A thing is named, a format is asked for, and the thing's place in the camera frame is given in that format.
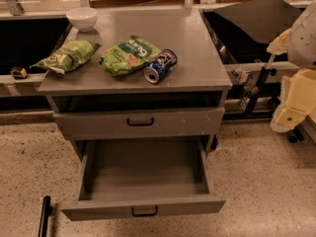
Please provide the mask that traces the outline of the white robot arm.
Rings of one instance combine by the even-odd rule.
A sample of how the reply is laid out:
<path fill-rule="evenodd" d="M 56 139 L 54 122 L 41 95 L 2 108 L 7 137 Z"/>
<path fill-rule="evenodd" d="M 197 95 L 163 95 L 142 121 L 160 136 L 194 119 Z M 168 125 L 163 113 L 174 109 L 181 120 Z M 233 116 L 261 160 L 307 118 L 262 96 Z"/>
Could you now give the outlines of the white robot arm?
<path fill-rule="evenodd" d="M 277 55 L 287 54 L 288 61 L 299 67 L 292 76 L 283 76 L 280 104 L 270 128 L 288 132 L 301 124 L 316 107 L 316 0 L 313 0 L 293 23 L 292 27 L 268 46 L 271 55 L 268 68 Z"/>

